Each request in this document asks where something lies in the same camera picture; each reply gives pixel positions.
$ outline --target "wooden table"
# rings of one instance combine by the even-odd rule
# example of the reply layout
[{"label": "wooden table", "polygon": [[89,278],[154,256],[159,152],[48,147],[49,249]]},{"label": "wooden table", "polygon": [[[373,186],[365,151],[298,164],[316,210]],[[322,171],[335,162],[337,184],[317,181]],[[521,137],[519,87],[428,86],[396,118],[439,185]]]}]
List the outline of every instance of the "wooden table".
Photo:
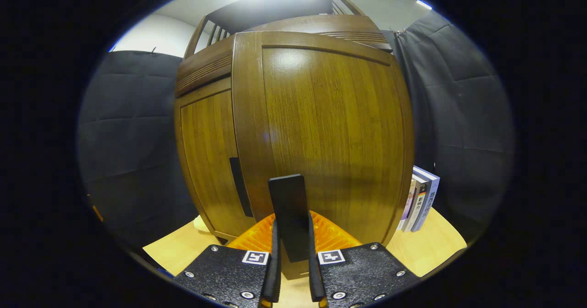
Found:
[{"label": "wooden table", "polygon": [[[143,249],[174,276],[182,272],[208,245],[218,245],[209,232],[195,228],[193,222],[145,246]],[[455,252],[466,248],[463,237],[434,208],[419,231],[396,231],[386,248],[411,272],[424,276]],[[310,299],[308,277],[287,280],[281,276],[281,294],[275,308],[317,308]]]}]

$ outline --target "ceiling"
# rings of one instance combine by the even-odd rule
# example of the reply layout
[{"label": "ceiling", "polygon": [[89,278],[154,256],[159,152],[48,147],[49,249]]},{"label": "ceiling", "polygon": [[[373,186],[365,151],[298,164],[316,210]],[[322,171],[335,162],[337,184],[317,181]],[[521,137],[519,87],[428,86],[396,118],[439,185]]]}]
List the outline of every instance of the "ceiling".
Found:
[{"label": "ceiling", "polygon": [[[204,15],[237,0],[173,0],[155,11],[197,26]],[[416,0],[351,0],[380,30],[403,30],[428,12]]]}]

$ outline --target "book spine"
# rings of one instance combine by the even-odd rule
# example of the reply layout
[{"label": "book spine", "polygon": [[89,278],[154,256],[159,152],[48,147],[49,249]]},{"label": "book spine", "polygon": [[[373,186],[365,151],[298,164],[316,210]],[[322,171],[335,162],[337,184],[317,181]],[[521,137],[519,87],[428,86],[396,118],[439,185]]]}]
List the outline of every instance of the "book spine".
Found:
[{"label": "book spine", "polygon": [[420,215],[418,216],[417,220],[415,221],[414,226],[412,227],[411,231],[418,231],[422,228],[424,221],[426,220],[426,216],[430,212],[430,208],[432,208],[432,203],[434,203],[434,197],[436,197],[436,191],[438,190],[438,183],[440,182],[440,178],[435,179],[432,181],[432,185],[430,186],[430,194],[427,195],[427,199],[424,202],[424,207],[420,211]]},{"label": "book spine", "polygon": [[410,191],[408,191],[408,196],[407,196],[407,201],[405,202],[404,212],[402,214],[402,218],[400,219],[400,223],[398,224],[398,227],[396,228],[396,230],[402,229],[402,227],[405,223],[405,219],[407,219],[407,216],[410,212],[411,202],[413,201],[413,198],[414,198],[414,190],[415,190],[415,179],[411,179]]},{"label": "book spine", "polygon": [[426,197],[426,184],[419,183],[420,189],[418,190],[418,195],[414,195],[414,199],[412,201],[413,207],[411,208],[410,215],[407,218],[402,231],[407,232],[411,230],[411,227],[414,226],[415,219],[418,217],[420,213],[420,209],[422,208],[422,202],[424,201],[424,197]]}]

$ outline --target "white wall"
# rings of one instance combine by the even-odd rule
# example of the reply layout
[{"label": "white wall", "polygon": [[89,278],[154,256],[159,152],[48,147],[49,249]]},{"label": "white wall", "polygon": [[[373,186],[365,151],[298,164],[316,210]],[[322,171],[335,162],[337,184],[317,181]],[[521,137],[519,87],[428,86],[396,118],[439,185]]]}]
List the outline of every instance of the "white wall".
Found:
[{"label": "white wall", "polygon": [[139,50],[183,57],[195,27],[167,16],[151,14],[138,22],[116,43],[114,51]]}]

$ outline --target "cabinet handle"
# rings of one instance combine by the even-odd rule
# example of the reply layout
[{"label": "cabinet handle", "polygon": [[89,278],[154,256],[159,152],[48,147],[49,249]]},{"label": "cabinet handle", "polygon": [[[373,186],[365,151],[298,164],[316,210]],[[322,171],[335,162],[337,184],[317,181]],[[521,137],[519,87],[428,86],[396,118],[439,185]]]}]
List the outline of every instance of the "cabinet handle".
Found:
[{"label": "cabinet handle", "polygon": [[245,188],[245,181],[243,179],[243,171],[241,171],[241,163],[236,158],[228,158],[230,161],[230,169],[233,171],[234,185],[237,187],[238,198],[241,201],[243,212],[245,216],[253,217],[251,211],[251,203],[249,202],[249,196],[247,195],[247,189]]}]

